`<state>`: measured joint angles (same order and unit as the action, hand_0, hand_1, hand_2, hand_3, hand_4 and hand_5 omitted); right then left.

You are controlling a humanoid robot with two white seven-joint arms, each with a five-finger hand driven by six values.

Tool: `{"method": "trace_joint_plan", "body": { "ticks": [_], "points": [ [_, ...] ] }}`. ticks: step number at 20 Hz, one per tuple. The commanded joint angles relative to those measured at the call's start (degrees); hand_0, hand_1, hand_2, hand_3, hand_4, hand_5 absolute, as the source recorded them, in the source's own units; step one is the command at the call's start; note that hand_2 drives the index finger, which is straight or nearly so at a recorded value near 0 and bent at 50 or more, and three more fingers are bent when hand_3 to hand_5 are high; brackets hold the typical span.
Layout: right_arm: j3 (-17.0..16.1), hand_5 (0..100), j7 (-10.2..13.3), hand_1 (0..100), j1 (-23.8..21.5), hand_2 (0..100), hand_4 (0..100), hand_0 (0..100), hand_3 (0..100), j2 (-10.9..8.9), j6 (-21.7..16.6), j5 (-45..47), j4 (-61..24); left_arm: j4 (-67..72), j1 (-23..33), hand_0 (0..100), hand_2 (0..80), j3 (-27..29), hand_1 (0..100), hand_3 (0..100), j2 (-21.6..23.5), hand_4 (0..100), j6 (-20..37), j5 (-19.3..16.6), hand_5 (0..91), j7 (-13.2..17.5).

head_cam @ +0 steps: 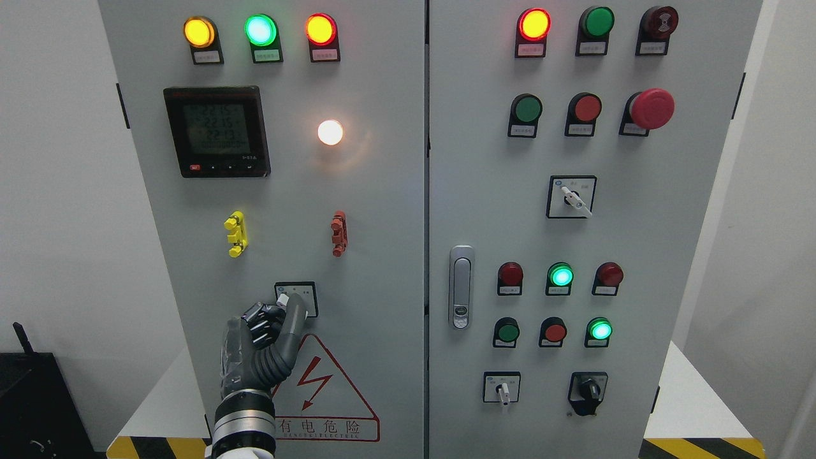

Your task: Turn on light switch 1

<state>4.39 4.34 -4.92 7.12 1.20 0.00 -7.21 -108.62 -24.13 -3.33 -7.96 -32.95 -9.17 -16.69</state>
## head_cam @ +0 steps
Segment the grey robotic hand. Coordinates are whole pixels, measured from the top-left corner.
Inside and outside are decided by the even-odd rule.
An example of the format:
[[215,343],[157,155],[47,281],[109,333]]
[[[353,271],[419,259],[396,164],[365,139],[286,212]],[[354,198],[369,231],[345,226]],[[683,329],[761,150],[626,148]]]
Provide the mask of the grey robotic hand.
[[299,294],[280,294],[231,317],[222,345],[221,398],[239,390],[270,390],[291,375],[308,317]]

